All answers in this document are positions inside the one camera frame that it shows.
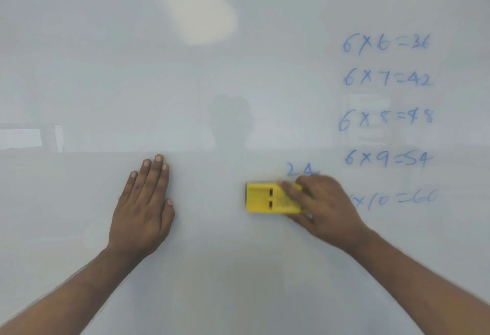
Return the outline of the person's left hand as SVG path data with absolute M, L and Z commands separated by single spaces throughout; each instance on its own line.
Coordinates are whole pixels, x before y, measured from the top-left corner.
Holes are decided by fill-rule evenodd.
M 148 204 L 144 204 L 144 181 L 153 160 L 145 159 L 141 164 L 128 201 L 124 205 L 117 203 L 106 251 L 131 259 L 143 259 L 155 252 L 166 239 L 160 236 L 161 213 L 164 202 L 169 199 L 170 169 L 165 158 L 153 196 Z

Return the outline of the person's right hand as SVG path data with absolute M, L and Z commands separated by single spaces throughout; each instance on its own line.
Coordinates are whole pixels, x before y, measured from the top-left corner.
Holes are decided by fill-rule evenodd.
M 352 256 L 379 238 L 360 218 L 351 199 L 334 178 L 311 175 L 300 176 L 295 183 L 277 183 L 301 206 L 301 213 L 313 218 L 316 233 L 311 235 Z

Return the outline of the yellow whiteboard eraser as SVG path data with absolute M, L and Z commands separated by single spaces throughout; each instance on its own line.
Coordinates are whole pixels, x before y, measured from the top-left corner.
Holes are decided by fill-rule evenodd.
M 301 206 L 277 183 L 246 183 L 246 209 L 259 214 L 299 214 Z

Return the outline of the person's right forearm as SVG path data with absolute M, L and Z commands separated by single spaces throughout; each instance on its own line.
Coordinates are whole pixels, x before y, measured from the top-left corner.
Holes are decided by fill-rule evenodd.
M 363 228 L 344 251 L 398 302 L 424 335 L 490 335 L 490 304 Z

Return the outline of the person's left forearm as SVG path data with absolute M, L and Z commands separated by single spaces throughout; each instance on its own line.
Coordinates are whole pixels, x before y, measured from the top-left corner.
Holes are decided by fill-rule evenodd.
M 149 250 L 103 249 L 89 264 L 0 327 L 0 335 L 80 335 Z

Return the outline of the white whiteboard with blue writing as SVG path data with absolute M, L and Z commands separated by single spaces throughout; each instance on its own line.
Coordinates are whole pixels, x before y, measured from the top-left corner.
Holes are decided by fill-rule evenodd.
M 0 0 L 0 326 L 97 256 L 158 153 L 168 239 L 84 335 L 421 335 L 246 183 L 329 175 L 490 303 L 490 0 Z

